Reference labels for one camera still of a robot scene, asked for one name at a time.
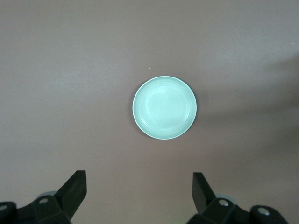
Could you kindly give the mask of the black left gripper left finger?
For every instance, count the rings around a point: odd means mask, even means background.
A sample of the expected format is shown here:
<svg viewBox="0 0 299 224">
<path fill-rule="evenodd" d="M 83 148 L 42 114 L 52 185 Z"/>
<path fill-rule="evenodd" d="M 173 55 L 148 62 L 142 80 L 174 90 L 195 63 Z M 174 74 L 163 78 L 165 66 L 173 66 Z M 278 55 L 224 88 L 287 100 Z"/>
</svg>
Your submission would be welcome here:
<svg viewBox="0 0 299 224">
<path fill-rule="evenodd" d="M 70 224 L 86 193 L 86 172 L 78 170 L 54 195 L 42 196 L 31 204 L 37 223 Z"/>
</svg>

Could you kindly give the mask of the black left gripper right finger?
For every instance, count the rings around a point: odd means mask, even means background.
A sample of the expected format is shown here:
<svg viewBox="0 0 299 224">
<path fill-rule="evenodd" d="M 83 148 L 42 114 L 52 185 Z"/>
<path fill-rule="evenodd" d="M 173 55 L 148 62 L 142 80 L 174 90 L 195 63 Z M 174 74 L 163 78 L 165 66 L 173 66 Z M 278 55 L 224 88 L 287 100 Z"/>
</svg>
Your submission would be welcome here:
<svg viewBox="0 0 299 224">
<path fill-rule="evenodd" d="M 217 197 L 203 173 L 193 173 L 192 198 L 197 209 L 190 224 L 250 224 L 250 213 L 232 201 Z"/>
</svg>

